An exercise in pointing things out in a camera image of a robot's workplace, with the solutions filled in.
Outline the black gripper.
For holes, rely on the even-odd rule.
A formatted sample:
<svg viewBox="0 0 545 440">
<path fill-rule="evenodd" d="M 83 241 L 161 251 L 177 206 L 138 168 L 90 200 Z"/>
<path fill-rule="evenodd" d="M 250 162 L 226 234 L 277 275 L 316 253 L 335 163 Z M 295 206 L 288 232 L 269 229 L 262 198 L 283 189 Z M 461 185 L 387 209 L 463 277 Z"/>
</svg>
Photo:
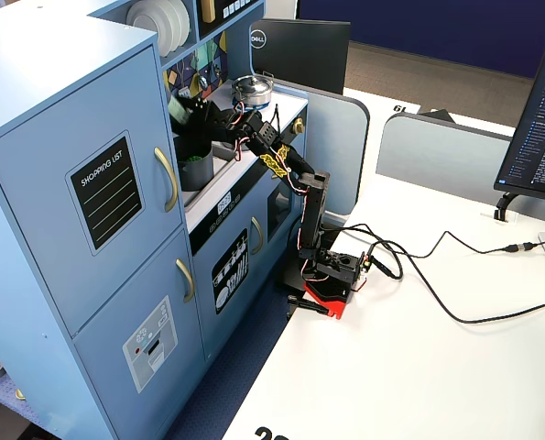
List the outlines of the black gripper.
<svg viewBox="0 0 545 440">
<path fill-rule="evenodd" d="M 193 120 L 210 120 L 210 123 L 199 124 L 194 129 L 194 134 L 204 142 L 247 143 L 252 137 L 253 129 L 245 128 L 245 125 L 255 110 L 242 114 L 232 108 L 221 110 L 211 100 L 194 97 L 187 100 L 187 111 Z"/>
</svg>

